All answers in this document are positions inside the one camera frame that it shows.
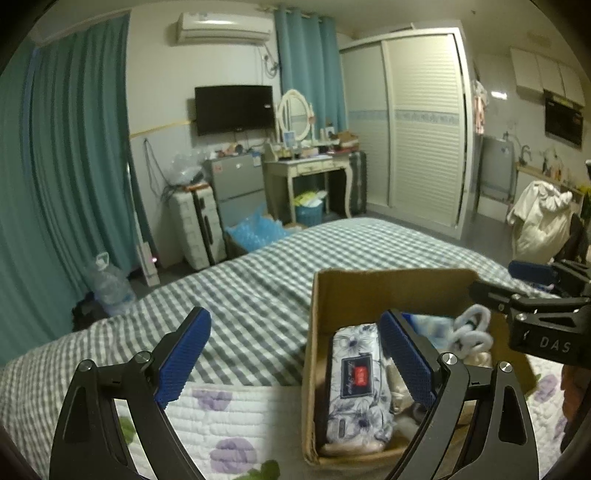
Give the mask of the person right hand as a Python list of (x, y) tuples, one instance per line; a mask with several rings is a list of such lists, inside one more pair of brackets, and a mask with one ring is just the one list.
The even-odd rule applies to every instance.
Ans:
[(584, 432), (586, 442), (590, 441), (590, 371), (564, 365), (561, 377), (564, 392), (563, 414), (567, 420), (561, 450), (565, 451), (574, 437)]

